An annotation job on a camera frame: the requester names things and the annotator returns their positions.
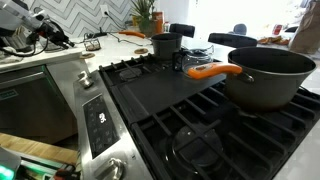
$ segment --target potted plant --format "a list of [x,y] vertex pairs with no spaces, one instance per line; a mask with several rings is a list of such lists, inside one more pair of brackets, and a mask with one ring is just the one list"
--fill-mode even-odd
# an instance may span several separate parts
[[155,22],[152,20],[155,0],[132,0],[132,15],[136,17],[141,33],[151,37],[155,33]]

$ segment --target stovetop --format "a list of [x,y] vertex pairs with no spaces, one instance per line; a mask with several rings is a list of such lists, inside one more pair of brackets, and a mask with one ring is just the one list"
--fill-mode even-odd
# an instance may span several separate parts
[[272,179],[320,118],[320,96],[305,89],[280,111],[248,114],[224,95],[224,75],[170,66],[149,55],[100,67],[155,179]]

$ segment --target stove control panel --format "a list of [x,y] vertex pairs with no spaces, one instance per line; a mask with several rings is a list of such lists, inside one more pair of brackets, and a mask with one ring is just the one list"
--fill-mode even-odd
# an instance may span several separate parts
[[119,140],[102,94],[83,105],[92,158]]

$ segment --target orange handle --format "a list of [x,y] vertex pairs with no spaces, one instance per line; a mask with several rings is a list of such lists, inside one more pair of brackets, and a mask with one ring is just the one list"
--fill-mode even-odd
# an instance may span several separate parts
[[224,62],[213,62],[188,69],[188,75],[194,79],[202,79],[221,73],[240,74],[242,67]]
[[131,36],[138,36],[141,37],[142,39],[146,37],[146,35],[139,33],[139,32],[135,32],[135,31],[120,31],[119,34],[125,34],[125,35],[131,35]]

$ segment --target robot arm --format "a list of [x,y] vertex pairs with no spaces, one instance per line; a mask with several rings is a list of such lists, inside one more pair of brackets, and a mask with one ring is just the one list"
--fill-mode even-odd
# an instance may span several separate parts
[[[0,36],[11,36],[23,25],[33,32],[32,37],[41,35],[64,49],[68,48],[67,45],[74,46],[61,27],[51,21],[44,11],[36,14],[29,12],[21,0],[0,0],[0,22]],[[34,44],[35,40],[31,38],[27,43]]]

